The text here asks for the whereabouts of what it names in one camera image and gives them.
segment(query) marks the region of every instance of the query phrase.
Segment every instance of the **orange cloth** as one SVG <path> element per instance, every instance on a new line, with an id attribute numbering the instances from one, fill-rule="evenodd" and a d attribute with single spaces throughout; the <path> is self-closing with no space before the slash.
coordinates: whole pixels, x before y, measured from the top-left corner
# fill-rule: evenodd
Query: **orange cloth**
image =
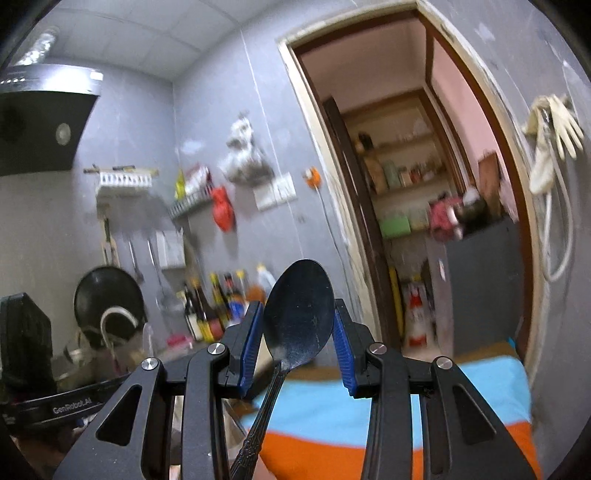
<path id="1" fill-rule="evenodd" d="M 536 477 L 542 472 L 535 456 L 531 425 L 527 422 L 507 427 L 509 433 L 534 469 Z M 308 442 L 269 432 L 261 450 L 265 466 L 277 480 L 359 480 L 365 450 L 355 447 Z M 423 478 L 423 451 L 413 452 L 413 480 Z"/>

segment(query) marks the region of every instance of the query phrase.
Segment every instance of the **black wok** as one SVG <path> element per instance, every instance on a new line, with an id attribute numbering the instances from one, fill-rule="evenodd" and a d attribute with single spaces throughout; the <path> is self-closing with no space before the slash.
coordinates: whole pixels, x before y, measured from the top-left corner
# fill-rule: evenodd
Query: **black wok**
<path id="1" fill-rule="evenodd" d="M 104 346 L 100 318 L 111 307 L 123 307 L 138 319 L 137 328 L 116 313 L 106 322 L 108 334 L 130 340 L 145 323 L 144 298 L 139 285 L 131 275 L 118 267 L 105 265 L 94 268 L 82 277 L 74 293 L 76 322 L 92 348 Z"/>

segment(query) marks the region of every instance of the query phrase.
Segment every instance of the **black spoon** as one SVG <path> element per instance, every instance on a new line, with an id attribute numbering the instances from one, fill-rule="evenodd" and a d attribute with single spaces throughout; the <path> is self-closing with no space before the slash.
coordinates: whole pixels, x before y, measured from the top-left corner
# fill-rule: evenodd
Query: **black spoon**
<path id="1" fill-rule="evenodd" d="M 232 480 L 251 480 L 271 412 L 287 374 L 310 362 L 332 333 L 335 295 L 313 260 L 298 260 L 277 280 L 263 313 L 263 334 L 277 363 L 261 409 L 232 464 Z"/>

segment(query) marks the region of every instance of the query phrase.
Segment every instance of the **white glove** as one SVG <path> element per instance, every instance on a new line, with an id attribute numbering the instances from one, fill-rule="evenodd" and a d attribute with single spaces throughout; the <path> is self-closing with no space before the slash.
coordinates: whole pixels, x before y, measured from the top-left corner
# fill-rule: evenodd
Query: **white glove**
<path id="1" fill-rule="evenodd" d="M 556 133 L 558 156 L 564 160 L 564 148 L 562 145 L 564 143 L 570 156 L 577 158 L 577 152 L 574 149 L 573 142 L 579 150 L 583 149 L 581 143 L 581 140 L 583 139 L 583 131 L 580 129 L 577 121 L 570 114 L 569 110 L 564 106 L 564 103 L 556 95 L 548 97 L 548 102 L 550 104 L 550 111 L 552 112 L 554 132 Z"/>
<path id="2" fill-rule="evenodd" d="M 534 195 L 549 192 L 554 184 L 554 164 L 550 151 L 553 146 L 549 144 L 544 134 L 543 109 L 550 110 L 552 115 L 558 156 L 564 160 L 563 144 L 573 158 L 576 158 L 577 155 L 573 142 L 580 150 L 583 149 L 580 141 L 583 138 L 583 132 L 568 109 L 564 106 L 564 102 L 556 95 L 536 98 L 531 105 L 528 121 L 523 126 L 523 132 L 525 134 L 537 136 L 535 163 L 530 172 L 530 192 Z"/>

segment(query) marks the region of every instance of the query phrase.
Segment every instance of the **black range hood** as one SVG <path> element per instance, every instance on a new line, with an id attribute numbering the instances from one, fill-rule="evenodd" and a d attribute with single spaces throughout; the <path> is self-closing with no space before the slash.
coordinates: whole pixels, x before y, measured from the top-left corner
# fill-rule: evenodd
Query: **black range hood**
<path id="1" fill-rule="evenodd" d="M 0 176 L 70 170 L 103 74 L 41 63 L 0 72 Z"/>

